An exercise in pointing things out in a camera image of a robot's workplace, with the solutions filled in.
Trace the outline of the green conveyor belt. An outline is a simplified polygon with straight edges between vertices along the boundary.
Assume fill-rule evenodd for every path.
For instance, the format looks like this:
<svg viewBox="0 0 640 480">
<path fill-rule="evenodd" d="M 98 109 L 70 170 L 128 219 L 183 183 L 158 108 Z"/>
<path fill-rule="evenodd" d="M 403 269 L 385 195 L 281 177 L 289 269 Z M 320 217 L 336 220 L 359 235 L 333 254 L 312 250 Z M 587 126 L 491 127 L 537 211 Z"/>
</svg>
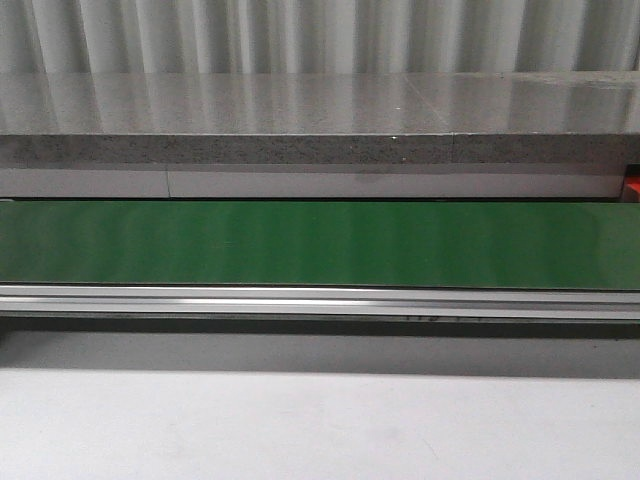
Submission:
<svg viewBox="0 0 640 480">
<path fill-rule="evenodd" d="M 635 290 L 632 203 L 15 200 L 8 283 Z"/>
</svg>

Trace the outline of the grey stone counter slab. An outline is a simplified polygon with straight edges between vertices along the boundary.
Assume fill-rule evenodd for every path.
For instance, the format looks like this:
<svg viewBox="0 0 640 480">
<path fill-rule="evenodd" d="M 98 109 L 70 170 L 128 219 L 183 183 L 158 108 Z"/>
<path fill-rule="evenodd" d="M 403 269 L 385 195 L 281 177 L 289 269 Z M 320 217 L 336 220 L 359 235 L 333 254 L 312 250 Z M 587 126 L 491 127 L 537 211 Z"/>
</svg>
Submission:
<svg viewBox="0 0 640 480">
<path fill-rule="evenodd" d="M 620 201 L 633 72 L 5 74 L 5 198 Z"/>
</svg>

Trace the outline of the red box at right edge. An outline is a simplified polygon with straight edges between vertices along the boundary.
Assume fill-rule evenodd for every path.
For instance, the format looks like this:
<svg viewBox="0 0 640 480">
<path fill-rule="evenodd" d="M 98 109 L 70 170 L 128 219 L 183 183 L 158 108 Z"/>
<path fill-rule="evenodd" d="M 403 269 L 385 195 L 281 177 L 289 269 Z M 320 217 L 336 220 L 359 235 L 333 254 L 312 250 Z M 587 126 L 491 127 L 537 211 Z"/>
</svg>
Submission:
<svg viewBox="0 0 640 480">
<path fill-rule="evenodd" d="M 640 176 L 626 176 L 623 182 L 620 201 L 625 203 L 640 202 Z"/>
</svg>

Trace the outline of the white pleated curtain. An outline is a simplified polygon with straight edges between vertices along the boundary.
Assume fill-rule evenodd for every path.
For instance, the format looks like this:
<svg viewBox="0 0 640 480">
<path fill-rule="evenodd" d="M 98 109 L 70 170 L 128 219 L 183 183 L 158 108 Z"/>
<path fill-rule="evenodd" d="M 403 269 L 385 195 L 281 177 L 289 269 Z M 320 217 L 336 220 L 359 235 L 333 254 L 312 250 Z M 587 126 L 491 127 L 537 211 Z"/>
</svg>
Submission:
<svg viewBox="0 0 640 480">
<path fill-rule="evenodd" d="M 635 1 L 5 1 L 5 73 L 632 71 Z"/>
</svg>

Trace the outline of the aluminium conveyor side rail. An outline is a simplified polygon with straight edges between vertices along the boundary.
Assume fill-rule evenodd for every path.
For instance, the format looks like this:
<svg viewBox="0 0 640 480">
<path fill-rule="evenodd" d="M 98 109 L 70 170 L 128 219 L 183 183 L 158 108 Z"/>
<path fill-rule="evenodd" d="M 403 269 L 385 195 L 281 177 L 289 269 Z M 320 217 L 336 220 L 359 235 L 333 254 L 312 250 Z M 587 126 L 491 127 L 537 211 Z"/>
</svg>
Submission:
<svg viewBox="0 0 640 480">
<path fill-rule="evenodd" d="M 636 322 L 639 295 L 622 291 L 7 284 L 1 288 L 1 312 L 100 317 L 245 314 Z"/>
</svg>

